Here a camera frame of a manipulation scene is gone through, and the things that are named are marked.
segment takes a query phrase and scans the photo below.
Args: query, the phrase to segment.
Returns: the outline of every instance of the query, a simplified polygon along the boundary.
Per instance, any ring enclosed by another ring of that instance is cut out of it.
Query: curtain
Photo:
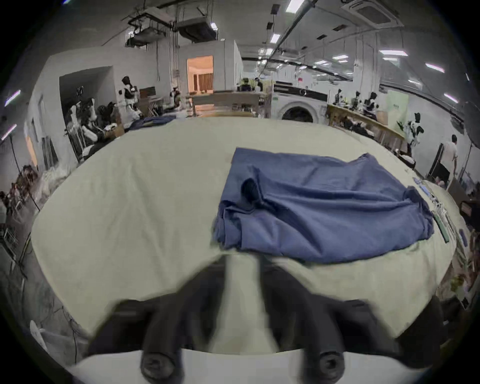
[[[213,73],[198,75],[198,84],[200,91],[213,90]]]

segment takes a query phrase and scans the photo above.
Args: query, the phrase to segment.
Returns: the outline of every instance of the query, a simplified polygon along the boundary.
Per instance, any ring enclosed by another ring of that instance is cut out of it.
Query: washing machine
[[[327,100],[328,96],[324,93],[276,82],[273,85],[268,117],[325,124]]]

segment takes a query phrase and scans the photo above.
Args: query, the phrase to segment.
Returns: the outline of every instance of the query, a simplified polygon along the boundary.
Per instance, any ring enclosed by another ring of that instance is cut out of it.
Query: wooden table
[[[397,148],[397,147],[400,148],[402,146],[402,143],[403,143],[404,139],[405,139],[404,135],[399,134],[398,132],[394,131],[391,128],[388,128],[386,125],[383,125],[383,124],[381,124],[380,122],[378,122],[374,119],[371,119],[367,116],[364,116],[364,115],[362,115],[358,112],[352,111],[352,110],[347,109],[347,108],[339,107],[339,106],[336,106],[336,105],[333,105],[333,104],[328,104],[327,105],[327,115],[330,116],[329,121],[328,121],[328,125],[330,125],[331,127],[333,127],[334,121],[337,120],[338,118],[344,117],[344,116],[349,116],[354,120],[359,120],[359,121],[364,122],[365,124],[367,124],[367,126],[370,125],[370,126],[376,128],[376,129],[379,129],[382,132],[382,135],[378,140],[381,145],[385,145],[386,142],[388,142],[389,138],[391,138],[391,137],[395,138],[395,141],[392,145],[392,152],[395,150],[395,148]]]
[[[190,96],[194,116],[197,116],[196,106],[205,104],[213,104],[219,107],[247,104],[252,106],[252,111],[260,113],[260,98],[265,97],[265,93],[259,92],[213,92]]]

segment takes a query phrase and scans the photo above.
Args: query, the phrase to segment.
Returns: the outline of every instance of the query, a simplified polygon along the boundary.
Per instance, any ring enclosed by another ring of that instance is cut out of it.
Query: doorway
[[[187,59],[188,92],[213,93],[213,56]]]

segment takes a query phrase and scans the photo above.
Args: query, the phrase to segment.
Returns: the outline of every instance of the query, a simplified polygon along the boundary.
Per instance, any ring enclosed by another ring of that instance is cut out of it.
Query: clothing pile
[[[428,239],[432,217],[370,154],[346,163],[237,148],[213,237],[225,249],[342,263]]]

